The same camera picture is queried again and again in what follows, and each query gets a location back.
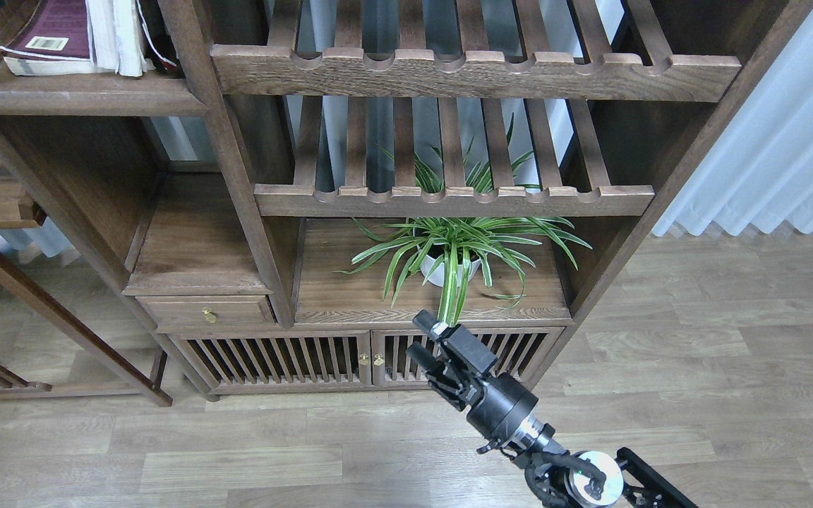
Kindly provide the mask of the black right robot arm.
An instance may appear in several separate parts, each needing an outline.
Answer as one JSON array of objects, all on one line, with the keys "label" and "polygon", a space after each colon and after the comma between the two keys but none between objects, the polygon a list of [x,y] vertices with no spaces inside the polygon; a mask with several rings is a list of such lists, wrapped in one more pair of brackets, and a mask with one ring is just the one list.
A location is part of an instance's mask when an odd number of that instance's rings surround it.
[{"label": "black right robot arm", "polygon": [[554,428],[536,419],[538,398],[509,373],[494,375],[497,358],[465,326],[449,326],[426,310],[415,325],[440,347],[433,356],[420,343],[407,354],[426,372],[429,385],[487,441],[478,452],[496,449],[523,470],[526,484],[546,507],[613,507],[626,499],[635,507],[691,507],[681,494],[629,448],[615,456],[571,453],[554,438]]}]

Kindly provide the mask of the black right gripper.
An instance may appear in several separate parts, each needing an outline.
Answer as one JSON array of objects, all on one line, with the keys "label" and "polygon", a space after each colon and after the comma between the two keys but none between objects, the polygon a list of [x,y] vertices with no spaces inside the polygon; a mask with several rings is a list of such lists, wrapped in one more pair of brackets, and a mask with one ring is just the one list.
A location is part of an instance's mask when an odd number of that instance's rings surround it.
[{"label": "black right gripper", "polygon": [[426,310],[414,325],[437,344],[438,357],[420,343],[410,344],[406,354],[426,374],[429,385],[458,411],[491,446],[532,446],[540,436],[540,422],[533,416],[538,398],[510,374],[497,377],[490,370],[497,361],[464,325],[448,326]]}]

